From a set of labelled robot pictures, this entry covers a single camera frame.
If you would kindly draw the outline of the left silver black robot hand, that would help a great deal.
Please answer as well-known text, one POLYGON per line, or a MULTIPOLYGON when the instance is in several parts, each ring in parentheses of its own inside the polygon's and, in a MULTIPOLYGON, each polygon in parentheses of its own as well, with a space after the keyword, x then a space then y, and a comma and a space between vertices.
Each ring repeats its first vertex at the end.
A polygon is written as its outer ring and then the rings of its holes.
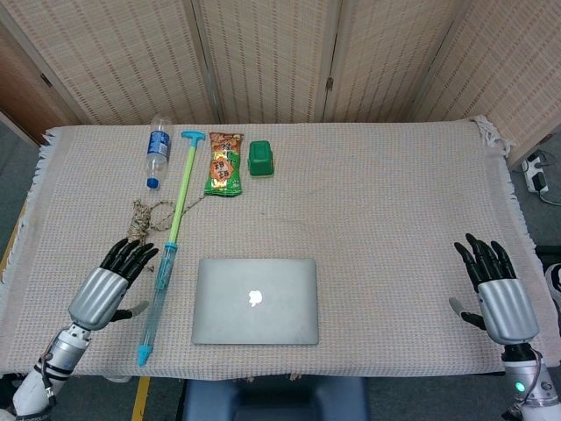
POLYGON ((98 331, 111 322, 136 317, 146 310, 146 300, 128 309, 121 309, 119 305, 158 251, 152 243, 141 245, 138 239, 119 240, 86 277, 69 305, 72 323, 83 330, 98 331))

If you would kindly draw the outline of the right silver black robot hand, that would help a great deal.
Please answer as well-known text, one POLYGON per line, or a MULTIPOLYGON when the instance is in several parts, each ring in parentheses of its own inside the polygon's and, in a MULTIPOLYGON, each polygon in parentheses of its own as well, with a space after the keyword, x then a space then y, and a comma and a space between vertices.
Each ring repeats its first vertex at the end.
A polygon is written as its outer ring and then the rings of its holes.
POLYGON ((499 345, 529 343, 540 329, 527 290, 516 276, 508 252, 494 240, 486 243, 470 233, 465 239, 469 247, 456 242, 454 248, 465 265, 481 313, 468 311, 455 297, 449 299, 452 310, 499 345))

